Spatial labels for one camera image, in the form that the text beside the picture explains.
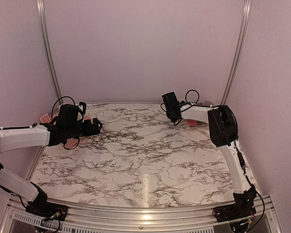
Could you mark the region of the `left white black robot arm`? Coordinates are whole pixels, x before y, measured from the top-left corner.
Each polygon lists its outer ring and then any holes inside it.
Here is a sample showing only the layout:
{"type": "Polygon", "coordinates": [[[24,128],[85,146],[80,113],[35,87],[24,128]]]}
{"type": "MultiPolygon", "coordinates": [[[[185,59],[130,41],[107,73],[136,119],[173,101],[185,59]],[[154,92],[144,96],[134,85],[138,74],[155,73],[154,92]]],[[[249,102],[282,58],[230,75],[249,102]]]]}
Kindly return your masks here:
{"type": "MultiPolygon", "coordinates": [[[[63,104],[49,123],[25,127],[0,127],[0,154],[29,147],[66,145],[69,139],[100,134],[103,124],[97,119],[85,119],[86,104],[63,104]]],[[[55,209],[47,194],[37,185],[5,169],[0,162],[0,187],[19,195],[28,202],[27,211],[48,216],[55,209]]]]}

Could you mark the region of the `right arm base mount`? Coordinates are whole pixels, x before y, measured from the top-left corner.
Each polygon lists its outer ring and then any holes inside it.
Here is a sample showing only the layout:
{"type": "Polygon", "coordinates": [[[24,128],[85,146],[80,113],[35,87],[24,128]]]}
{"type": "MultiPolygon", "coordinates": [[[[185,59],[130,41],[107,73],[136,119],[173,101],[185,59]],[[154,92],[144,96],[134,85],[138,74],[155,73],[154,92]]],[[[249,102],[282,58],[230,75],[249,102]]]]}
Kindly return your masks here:
{"type": "Polygon", "coordinates": [[[237,207],[234,203],[217,206],[212,211],[212,215],[216,218],[217,222],[236,220],[247,216],[253,216],[255,214],[256,209],[253,204],[250,204],[247,207],[237,207]]]}

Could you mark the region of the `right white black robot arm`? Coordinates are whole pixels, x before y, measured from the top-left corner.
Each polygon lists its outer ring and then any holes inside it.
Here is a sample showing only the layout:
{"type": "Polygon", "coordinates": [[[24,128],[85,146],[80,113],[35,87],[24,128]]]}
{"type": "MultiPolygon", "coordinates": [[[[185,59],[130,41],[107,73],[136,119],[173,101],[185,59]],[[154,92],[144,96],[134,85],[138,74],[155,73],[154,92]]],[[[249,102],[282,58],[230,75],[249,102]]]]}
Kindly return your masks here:
{"type": "Polygon", "coordinates": [[[162,95],[162,100],[164,111],[175,126],[183,119],[207,123],[211,142],[223,154],[232,178],[234,203],[216,207],[216,215],[242,217],[255,214],[257,192],[246,174],[245,160],[239,148],[238,124],[232,110],[227,105],[202,106],[187,100],[180,102],[174,92],[162,95]]]}

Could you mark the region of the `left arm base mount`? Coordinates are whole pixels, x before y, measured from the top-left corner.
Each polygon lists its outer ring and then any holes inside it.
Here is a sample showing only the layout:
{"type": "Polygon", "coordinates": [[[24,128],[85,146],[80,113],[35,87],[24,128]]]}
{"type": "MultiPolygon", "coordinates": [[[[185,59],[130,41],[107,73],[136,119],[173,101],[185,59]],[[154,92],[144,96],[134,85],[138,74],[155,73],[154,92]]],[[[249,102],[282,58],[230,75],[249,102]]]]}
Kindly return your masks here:
{"type": "Polygon", "coordinates": [[[28,202],[26,212],[41,216],[46,220],[58,219],[64,221],[67,213],[67,206],[48,202],[47,200],[34,200],[28,202]]]}

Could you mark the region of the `clear zip top bag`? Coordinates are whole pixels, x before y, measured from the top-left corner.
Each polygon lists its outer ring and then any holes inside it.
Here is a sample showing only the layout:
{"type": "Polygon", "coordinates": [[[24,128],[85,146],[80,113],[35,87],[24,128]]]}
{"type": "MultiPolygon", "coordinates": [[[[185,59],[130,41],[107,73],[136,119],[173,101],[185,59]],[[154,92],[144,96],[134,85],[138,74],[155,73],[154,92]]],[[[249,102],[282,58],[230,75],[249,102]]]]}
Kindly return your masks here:
{"type": "Polygon", "coordinates": [[[198,105],[195,103],[186,103],[184,101],[181,102],[183,106],[180,108],[180,114],[182,119],[186,120],[190,125],[201,125],[208,124],[208,111],[213,107],[198,105]]]}

